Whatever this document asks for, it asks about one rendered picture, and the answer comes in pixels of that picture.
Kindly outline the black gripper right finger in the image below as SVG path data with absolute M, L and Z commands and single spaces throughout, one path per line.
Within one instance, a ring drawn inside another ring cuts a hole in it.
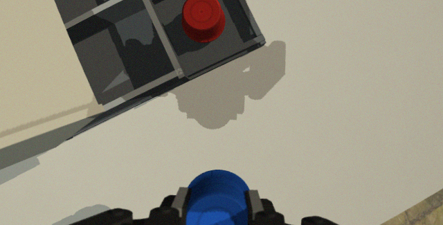
M 248 225 L 291 225 L 284 222 L 284 215 L 275 211 L 272 201 L 260 199 L 257 190 L 246 190 Z M 338 225 L 319 216 L 304 217 L 301 225 Z

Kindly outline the red plug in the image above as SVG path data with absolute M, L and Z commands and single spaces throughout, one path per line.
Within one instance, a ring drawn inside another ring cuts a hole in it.
M 186 35 L 199 43 L 217 39 L 225 26 L 225 15 L 218 0 L 186 0 L 182 8 Z

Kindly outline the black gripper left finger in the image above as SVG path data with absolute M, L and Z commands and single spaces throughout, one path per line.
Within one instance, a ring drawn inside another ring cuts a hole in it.
M 192 188 L 179 187 L 177 195 L 168 195 L 150 211 L 149 218 L 133 219 L 133 212 L 114 208 L 69 225 L 186 225 L 187 206 Z

